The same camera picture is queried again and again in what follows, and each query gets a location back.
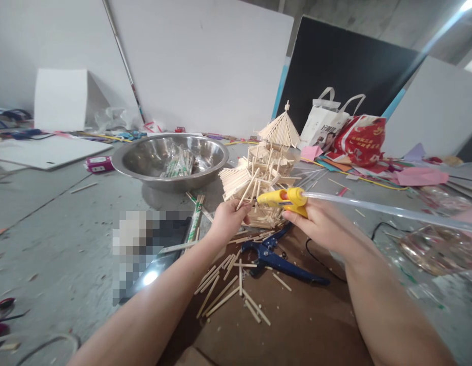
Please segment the wooden pagoda model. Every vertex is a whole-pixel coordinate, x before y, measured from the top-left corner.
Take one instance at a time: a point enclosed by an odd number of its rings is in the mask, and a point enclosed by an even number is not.
[[[289,107],[287,102],[285,112],[258,133],[261,142],[248,149],[247,158],[219,173],[224,201],[237,198],[240,205],[245,201],[254,203],[248,214],[249,226],[271,229],[282,223],[280,208],[259,206],[256,199],[262,193],[292,187],[299,179],[290,177],[296,157],[289,148],[296,147],[300,137],[288,116]]]

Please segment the bag handle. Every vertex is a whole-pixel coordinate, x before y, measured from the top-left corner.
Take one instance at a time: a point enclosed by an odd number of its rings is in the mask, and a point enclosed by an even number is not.
[[[330,93],[330,97],[329,97],[329,100],[332,102],[334,101],[334,95],[335,95],[335,92],[334,92],[334,88],[333,87],[330,87],[328,86],[321,94],[320,97],[318,97],[317,99],[322,99],[323,97],[325,97],[327,94]]]
[[[365,95],[365,94],[358,94],[358,95],[356,95],[356,96],[350,98],[350,99],[346,102],[346,104],[344,104],[344,105],[342,106],[342,108],[341,108],[341,110],[339,111],[339,113],[341,113],[341,112],[344,113],[345,110],[346,110],[346,108],[347,108],[347,106],[349,105],[349,103],[352,102],[353,100],[359,99],[359,98],[361,98],[361,100],[358,102],[358,105],[356,106],[356,109],[354,110],[354,113],[352,114],[352,115],[356,115],[356,112],[358,111],[359,106],[361,105],[361,103],[363,103],[364,99],[366,98],[366,95]]]

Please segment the yellow glue gun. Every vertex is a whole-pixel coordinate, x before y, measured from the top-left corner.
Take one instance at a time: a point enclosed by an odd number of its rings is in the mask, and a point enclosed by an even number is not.
[[[304,205],[307,203],[307,197],[303,197],[303,189],[300,187],[288,188],[288,190],[279,190],[263,193],[258,197],[258,204],[267,204],[270,207],[279,207],[285,210],[296,212],[308,219],[307,211]]]

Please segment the forearm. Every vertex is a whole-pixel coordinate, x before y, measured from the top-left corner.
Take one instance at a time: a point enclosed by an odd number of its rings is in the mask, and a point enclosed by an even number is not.
[[[346,275],[359,329],[375,364],[455,364],[381,255],[361,251],[358,261],[347,263]]]
[[[69,365],[156,364],[204,273],[225,244],[205,236],[120,308]]]

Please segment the human hand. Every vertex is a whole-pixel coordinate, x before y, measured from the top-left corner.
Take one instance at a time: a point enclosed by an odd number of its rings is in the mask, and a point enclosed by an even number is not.
[[[247,214],[253,205],[245,203],[236,211],[238,204],[238,199],[221,203],[215,211],[214,222],[207,235],[226,245],[236,235],[243,221],[249,224]]]
[[[341,254],[346,262],[358,262],[367,253],[379,254],[374,243],[330,202],[309,198],[308,219],[284,211],[283,217],[298,226],[322,247]]]

